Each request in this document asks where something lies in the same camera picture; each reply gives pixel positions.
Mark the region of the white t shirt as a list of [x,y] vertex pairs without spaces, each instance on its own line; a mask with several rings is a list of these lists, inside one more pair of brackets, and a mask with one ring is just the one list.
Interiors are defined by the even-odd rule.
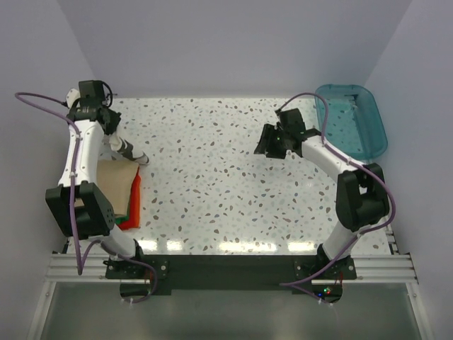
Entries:
[[144,166],[149,164],[148,155],[140,147],[131,143],[120,132],[105,135],[103,142],[111,152],[120,155],[124,159]]

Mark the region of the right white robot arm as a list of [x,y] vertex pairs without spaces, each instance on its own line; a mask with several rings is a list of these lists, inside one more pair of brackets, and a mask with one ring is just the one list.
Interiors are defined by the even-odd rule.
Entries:
[[340,260],[350,255],[359,234],[374,228],[390,213],[390,195],[382,168],[363,164],[327,143],[321,131],[308,129],[298,109],[277,110],[278,122],[264,124],[254,150],[271,159],[293,152],[320,167],[336,183],[337,223],[317,249],[315,269],[323,278],[340,270]]

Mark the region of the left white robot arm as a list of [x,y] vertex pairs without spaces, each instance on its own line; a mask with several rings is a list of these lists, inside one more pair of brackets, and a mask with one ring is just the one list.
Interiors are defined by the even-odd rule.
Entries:
[[45,201],[66,237],[73,240],[77,259],[82,260],[81,241],[99,244],[122,260],[122,270],[131,278],[142,276],[147,261],[137,254],[138,243],[115,222],[113,206],[97,184],[98,157],[104,137],[111,149],[141,165],[149,163],[146,153],[118,131],[121,115],[111,109],[113,93],[104,81],[80,81],[67,94],[69,149],[62,176],[56,187],[45,193]]

